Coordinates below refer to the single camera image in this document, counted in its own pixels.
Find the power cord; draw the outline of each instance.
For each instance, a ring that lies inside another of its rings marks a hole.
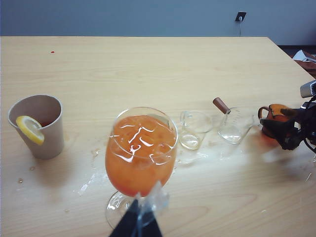
[[[242,23],[242,16],[240,16],[239,18],[238,18],[238,20],[239,20],[239,37],[241,36],[241,23]]]

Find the wooden table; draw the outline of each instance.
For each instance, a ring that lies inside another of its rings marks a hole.
[[[185,110],[214,120],[198,151],[178,145],[164,236],[315,236],[314,154],[282,150],[258,121],[226,144],[211,103],[298,108],[312,80],[268,38],[1,37],[1,234],[108,236],[107,137],[119,112],[150,106],[178,124]],[[50,160],[33,158],[7,121],[13,103],[43,93],[64,106],[65,148]]]

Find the paper cup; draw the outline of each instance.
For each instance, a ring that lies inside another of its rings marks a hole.
[[[54,96],[33,95],[16,102],[8,112],[9,123],[16,129],[35,158],[50,159],[59,155],[64,148],[62,104]],[[37,145],[22,133],[16,118],[27,115],[37,120],[44,135],[43,144]]]

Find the gray wall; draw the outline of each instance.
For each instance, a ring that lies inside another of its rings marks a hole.
[[[2,0],[3,36],[268,36],[316,45],[316,0]]]

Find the glass rim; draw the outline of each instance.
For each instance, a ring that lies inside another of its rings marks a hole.
[[[177,128],[177,125],[176,125],[176,123],[173,121],[173,119],[170,118],[166,113],[164,113],[164,112],[162,112],[162,111],[160,111],[160,110],[158,110],[158,109],[155,109],[155,108],[153,108],[153,107],[142,107],[142,106],[140,106],[140,107],[132,107],[132,108],[129,108],[129,109],[126,109],[126,110],[120,112],[120,113],[116,116],[116,118],[115,118],[115,120],[114,120],[114,122],[113,122],[110,136],[113,136],[113,135],[114,135],[114,134],[113,134],[114,126],[115,126],[115,124],[119,121],[119,117],[120,117],[121,115],[123,115],[124,113],[126,113],[126,112],[128,112],[128,111],[131,111],[132,109],[151,109],[151,110],[155,110],[155,111],[157,111],[157,112],[159,112],[159,113],[162,113],[164,116],[167,117],[168,121],[171,121],[171,122],[172,122],[172,124],[173,124],[173,126],[174,126],[174,128],[175,128],[176,140],[175,140],[173,146],[170,148],[169,151],[167,151],[167,152],[165,152],[165,153],[163,153],[163,154],[161,154],[161,155],[159,155],[159,156],[157,156],[157,157],[154,157],[154,158],[159,158],[159,157],[161,157],[161,156],[165,156],[165,155],[168,154],[168,153],[171,153],[171,152],[176,148],[177,143],[178,143],[179,135],[178,135],[178,128]],[[127,154],[129,154],[129,155],[131,155],[131,156],[134,156],[134,157],[137,157],[137,158],[144,158],[144,159],[150,158],[150,157],[143,157],[143,156],[133,155],[133,153],[131,153],[131,152],[127,151],[126,149],[124,149],[124,148],[117,142],[117,140],[116,140],[115,137],[113,137],[113,138],[114,138],[114,142],[116,143],[116,145],[118,145],[118,147],[119,147],[120,149],[122,149],[124,152],[126,152]]]

